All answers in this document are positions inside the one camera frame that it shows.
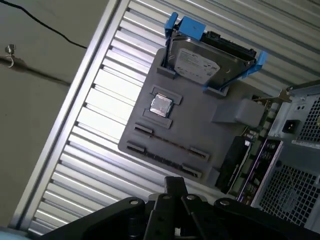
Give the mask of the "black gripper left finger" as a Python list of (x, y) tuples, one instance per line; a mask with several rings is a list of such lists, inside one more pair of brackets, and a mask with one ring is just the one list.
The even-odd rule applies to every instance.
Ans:
[(175, 178), (148, 202), (127, 197), (41, 236), (43, 240), (173, 240)]

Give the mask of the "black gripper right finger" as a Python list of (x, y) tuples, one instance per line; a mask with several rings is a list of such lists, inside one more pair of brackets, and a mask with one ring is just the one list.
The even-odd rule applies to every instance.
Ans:
[(175, 209), (184, 240), (318, 240), (320, 235), (231, 198), (213, 204), (188, 193), (182, 177), (174, 179)]

